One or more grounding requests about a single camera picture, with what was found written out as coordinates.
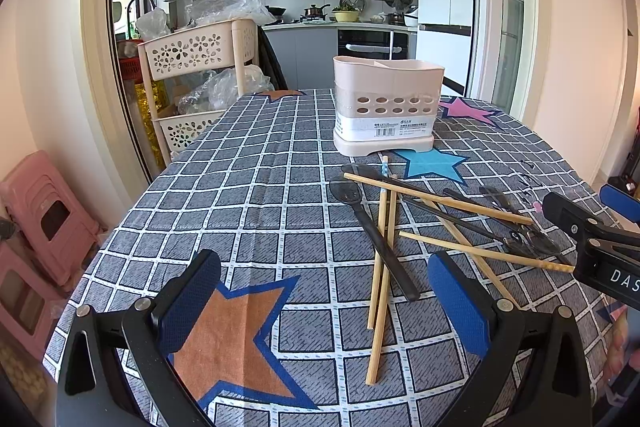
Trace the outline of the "person right hand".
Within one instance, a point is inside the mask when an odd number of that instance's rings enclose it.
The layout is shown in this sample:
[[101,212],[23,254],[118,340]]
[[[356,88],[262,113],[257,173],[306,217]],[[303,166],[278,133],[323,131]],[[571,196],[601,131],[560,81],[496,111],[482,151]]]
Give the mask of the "person right hand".
[[639,349],[628,355],[628,348],[639,339],[639,311],[627,307],[613,325],[608,343],[608,355],[603,366],[603,379],[611,384],[622,369],[629,365],[636,372],[640,369]]

